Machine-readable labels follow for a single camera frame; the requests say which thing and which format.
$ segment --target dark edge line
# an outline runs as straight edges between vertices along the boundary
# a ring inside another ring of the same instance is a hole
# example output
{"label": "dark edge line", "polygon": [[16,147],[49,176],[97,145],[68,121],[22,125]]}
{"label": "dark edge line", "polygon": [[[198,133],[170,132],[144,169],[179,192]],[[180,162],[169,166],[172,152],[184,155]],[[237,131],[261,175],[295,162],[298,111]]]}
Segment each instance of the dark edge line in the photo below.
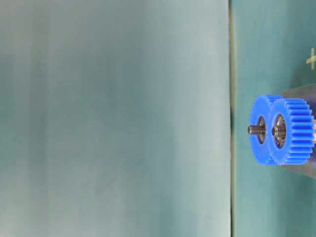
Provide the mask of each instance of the dark edge line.
{"label": "dark edge line", "polygon": [[234,236],[234,98],[235,98],[235,55],[233,37],[233,8],[232,0],[228,0],[229,11],[229,80],[230,80],[230,116],[231,116],[231,237]]}

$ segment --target green backdrop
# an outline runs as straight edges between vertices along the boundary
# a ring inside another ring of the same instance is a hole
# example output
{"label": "green backdrop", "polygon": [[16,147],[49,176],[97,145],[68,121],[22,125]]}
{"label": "green backdrop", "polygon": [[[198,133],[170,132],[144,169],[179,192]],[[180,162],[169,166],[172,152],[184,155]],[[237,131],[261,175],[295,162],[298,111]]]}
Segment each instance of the green backdrop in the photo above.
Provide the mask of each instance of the green backdrop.
{"label": "green backdrop", "polygon": [[316,182],[281,167],[260,167],[247,126],[260,94],[315,83],[306,64],[316,47],[315,1],[232,0],[233,236],[316,235]]}

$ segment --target metal bolt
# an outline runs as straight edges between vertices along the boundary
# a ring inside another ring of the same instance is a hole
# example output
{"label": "metal bolt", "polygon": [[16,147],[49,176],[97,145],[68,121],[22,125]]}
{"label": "metal bolt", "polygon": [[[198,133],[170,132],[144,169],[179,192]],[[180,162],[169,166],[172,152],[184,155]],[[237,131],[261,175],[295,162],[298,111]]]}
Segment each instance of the metal bolt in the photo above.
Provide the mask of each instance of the metal bolt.
{"label": "metal bolt", "polygon": [[249,135],[264,135],[266,134],[266,127],[261,125],[250,125],[248,127]]}
{"label": "metal bolt", "polygon": [[274,126],[272,128],[272,135],[278,140],[284,139],[286,135],[286,128],[284,125]]}

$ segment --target metal shaft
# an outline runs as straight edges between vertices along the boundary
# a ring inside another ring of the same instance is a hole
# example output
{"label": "metal shaft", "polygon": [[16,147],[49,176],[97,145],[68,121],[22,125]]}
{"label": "metal shaft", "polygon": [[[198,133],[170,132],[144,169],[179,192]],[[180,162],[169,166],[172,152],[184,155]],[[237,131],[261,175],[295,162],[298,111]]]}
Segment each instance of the metal shaft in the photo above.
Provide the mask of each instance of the metal shaft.
{"label": "metal shaft", "polygon": [[250,125],[248,127],[249,135],[264,135],[266,134],[266,127],[261,125]]}

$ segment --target gear teeth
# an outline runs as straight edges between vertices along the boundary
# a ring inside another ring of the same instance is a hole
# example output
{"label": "gear teeth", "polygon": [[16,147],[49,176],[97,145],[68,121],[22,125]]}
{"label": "gear teeth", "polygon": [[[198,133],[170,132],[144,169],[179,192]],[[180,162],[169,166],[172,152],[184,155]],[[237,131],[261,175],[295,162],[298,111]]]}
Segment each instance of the gear teeth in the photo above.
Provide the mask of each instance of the gear teeth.
{"label": "gear teeth", "polygon": [[302,164],[308,160],[314,146],[313,116],[310,106],[302,99],[285,99],[285,106],[293,122],[292,141],[285,164]]}
{"label": "gear teeth", "polygon": [[315,124],[310,106],[299,98],[277,99],[271,107],[269,129],[278,114],[282,114],[286,124],[285,143],[281,149],[271,144],[270,155],[278,164],[305,163],[314,146]]}
{"label": "gear teeth", "polygon": [[[259,95],[253,102],[249,124],[257,123],[259,116],[263,116],[265,122],[268,122],[270,107],[277,99],[282,98],[280,95]],[[263,144],[259,144],[258,139],[250,137],[251,150],[259,165],[278,165],[278,163],[270,156],[268,148],[268,138]]]}

